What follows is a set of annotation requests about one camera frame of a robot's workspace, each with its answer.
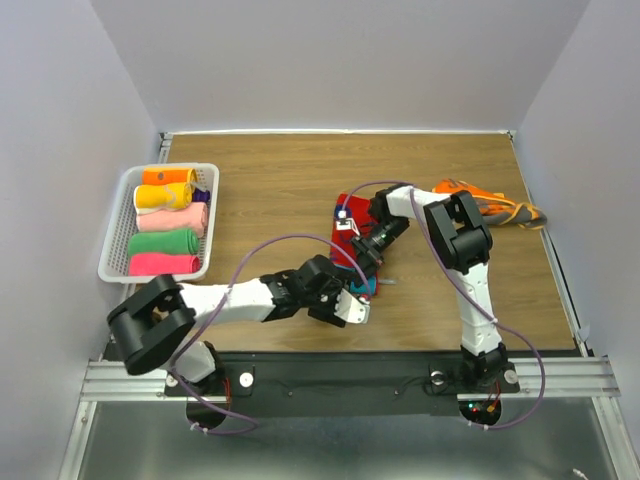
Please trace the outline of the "teal red-trimmed towel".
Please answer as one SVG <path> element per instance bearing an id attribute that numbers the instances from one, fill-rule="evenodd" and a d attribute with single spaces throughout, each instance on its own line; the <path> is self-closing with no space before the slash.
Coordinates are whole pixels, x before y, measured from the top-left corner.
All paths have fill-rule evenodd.
<path id="1" fill-rule="evenodd" d="M 386 213 L 380 213 L 374 208 L 374 215 L 371 215 L 371 201 L 359 196 L 352 195 L 348 198 L 347 193 L 342 193 L 336 200 L 334 209 L 334 223 L 332 226 L 331 241 L 336 246 L 331 246 L 329 251 L 329 259 L 338 268 L 351 271 L 350 283 L 348 290 L 354 295 L 376 296 L 378 294 L 380 282 L 378 272 L 367 278 L 356 262 L 356 256 L 351 246 L 350 240 L 355 236 L 352 232 L 338 232 L 335 229 L 335 219 L 338 210 L 347 210 L 351 217 L 358 225 L 360 235 L 368 233 L 376 224 L 391 219 L 401 219 L 400 217 L 392 217 Z"/>

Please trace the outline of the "yellow patterned towel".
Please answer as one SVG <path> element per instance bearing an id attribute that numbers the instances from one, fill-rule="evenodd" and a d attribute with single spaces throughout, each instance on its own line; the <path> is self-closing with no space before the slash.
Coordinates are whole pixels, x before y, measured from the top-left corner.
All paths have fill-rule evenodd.
<path id="1" fill-rule="evenodd" d="M 192 203 L 191 185 L 185 182 L 165 185 L 140 185 L 134 191 L 134 206 L 138 210 L 184 209 Z"/>

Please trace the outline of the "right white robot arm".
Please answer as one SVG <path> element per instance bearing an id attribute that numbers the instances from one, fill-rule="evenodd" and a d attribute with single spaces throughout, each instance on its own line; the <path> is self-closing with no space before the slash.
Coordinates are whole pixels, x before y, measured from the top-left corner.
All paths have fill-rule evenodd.
<path id="1" fill-rule="evenodd" d="M 493 383 L 508 356 L 488 285 L 493 239 L 472 194 L 427 192 L 399 183 L 376 192 L 368 213 L 375 226 L 350 241 L 358 266 L 368 276 L 376 273 L 383 252 L 415 220 L 456 290 L 462 322 L 460 382 L 472 390 Z"/>

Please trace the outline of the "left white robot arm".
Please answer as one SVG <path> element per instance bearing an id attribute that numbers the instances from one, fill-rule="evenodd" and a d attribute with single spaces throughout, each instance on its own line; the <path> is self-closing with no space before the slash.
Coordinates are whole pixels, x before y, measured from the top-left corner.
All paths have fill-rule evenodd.
<path id="1" fill-rule="evenodd" d="M 112 310 L 107 323 L 129 375 L 174 369 L 199 393 L 210 394 L 222 384 L 221 361 L 212 345 L 187 338 L 192 329 L 214 321 L 271 322 L 303 309 L 341 328 L 368 318 L 368 307 L 347 290 L 339 269 L 317 255 L 296 270 L 231 287 L 157 276 Z"/>

